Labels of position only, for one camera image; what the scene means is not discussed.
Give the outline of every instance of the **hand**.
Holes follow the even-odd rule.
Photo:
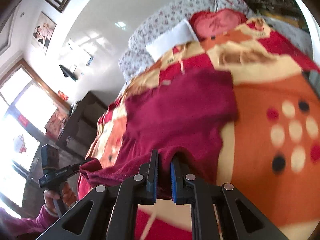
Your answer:
[[[46,206],[46,208],[52,212],[52,213],[57,213],[56,209],[54,207],[53,204],[53,200],[56,199],[60,199],[60,196],[58,193],[52,191],[52,190],[46,190],[43,193],[44,196],[44,204]],[[64,184],[64,187],[62,189],[62,201],[68,206],[70,207],[70,205],[74,202],[76,202],[78,199],[76,197],[76,194],[71,190],[69,184],[66,182]]]

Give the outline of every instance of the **ceiling light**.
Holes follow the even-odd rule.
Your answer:
[[[125,24],[124,22],[117,22],[117,23],[115,23],[115,25],[116,25],[117,27],[119,27],[119,28],[124,28],[124,27],[126,27],[126,24]]]

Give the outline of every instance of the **white pillow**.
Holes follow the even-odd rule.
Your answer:
[[[199,41],[187,19],[183,19],[171,30],[167,30],[161,34],[153,42],[146,45],[146,50],[149,52],[155,62],[162,57],[169,49],[179,44],[184,44],[188,41]]]

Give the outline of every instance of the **red pillow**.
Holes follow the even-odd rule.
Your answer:
[[[246,21],[247,18],[244,14],[231,9],[223,9],[216,13],[197,12],[189,20],[199,40],[232,30]]]

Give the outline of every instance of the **pillow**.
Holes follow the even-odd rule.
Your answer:
[[[191,17],[190,24],[198,38],[204,40],[232,30],[246,21],[244,14],[231,9],[223,9],[216,13],[197,12]]]
[[[188,20],[183,19],[171,30],[166,31],[153,42],[148,43],[146,45],[146,50],[153,60],[157,62],[169,49],[188,41],[198,41],[198,38]]]

